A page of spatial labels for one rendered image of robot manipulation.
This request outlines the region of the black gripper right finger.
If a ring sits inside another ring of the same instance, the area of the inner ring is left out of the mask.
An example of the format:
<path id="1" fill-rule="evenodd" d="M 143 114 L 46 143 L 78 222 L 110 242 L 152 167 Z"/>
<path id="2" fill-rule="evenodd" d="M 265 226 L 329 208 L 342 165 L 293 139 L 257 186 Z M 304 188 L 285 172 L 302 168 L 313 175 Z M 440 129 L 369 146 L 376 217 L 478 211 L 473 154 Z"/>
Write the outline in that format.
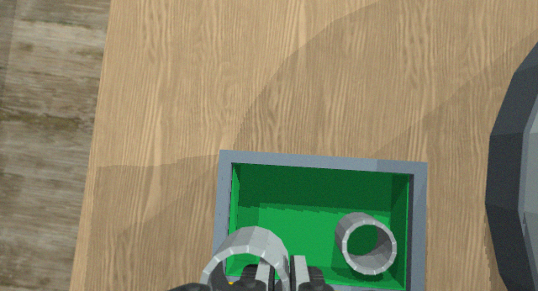
<path id="1" fill-rule="evenodd" d="M 291 291 L 334 291 L 325 283 L 322 270 L 307 266 L 305 256 L 290 255 Z"/>

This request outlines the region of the grey metal sleeve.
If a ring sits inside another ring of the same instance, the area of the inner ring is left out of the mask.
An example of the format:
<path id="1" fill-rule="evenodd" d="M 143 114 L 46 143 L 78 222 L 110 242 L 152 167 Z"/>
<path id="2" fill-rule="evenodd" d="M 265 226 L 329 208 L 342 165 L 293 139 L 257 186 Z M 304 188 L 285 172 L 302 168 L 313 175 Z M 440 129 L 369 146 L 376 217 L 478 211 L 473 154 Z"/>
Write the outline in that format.
<path id="1" fill-rule="evenodd" d="M 347 251 L 347 240 L 350 233 L 362 225 L 375 225 L 377 243 L 370 252 L 364 255 L 353 255 Z M 335 227 L 335 242 L 346 262 L 355 271 L 366 275 L 385 272 L 393 264 L 397 255 L 397 242 L 392 231 L 380 221 L 363 212 L 346 214 L 338 221 Z"/>
<path id="2" fill-rule="evenodd" d="M 231 285 L 224 275 L 222 260 L 241 253 L 264 258 L 274 266 L 280 278 L 275 284 L 275 291 L 291 291 L 286 247 L 278 236 L 258 226 L 241 227 L 229 234 L 203 269 L 199 283 L 210 286 L 211 291 L 229 291 Z"/>

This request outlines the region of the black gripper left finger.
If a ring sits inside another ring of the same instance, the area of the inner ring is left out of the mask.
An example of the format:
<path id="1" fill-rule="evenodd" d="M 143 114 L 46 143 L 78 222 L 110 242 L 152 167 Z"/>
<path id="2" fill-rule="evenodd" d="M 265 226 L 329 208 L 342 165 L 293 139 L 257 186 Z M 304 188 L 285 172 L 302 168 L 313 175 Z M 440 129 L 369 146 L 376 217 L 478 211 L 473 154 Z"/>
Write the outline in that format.
<path id="1" fill-rule="evenodd" d="M 202 283 L 187 283 L 167 291 L 211 291 Z M 260 257 L 259 264 L 248 264 L 243 268 L 240 280 L 233 282 L 229 291 L 275 291 L 275 268 Z"/>

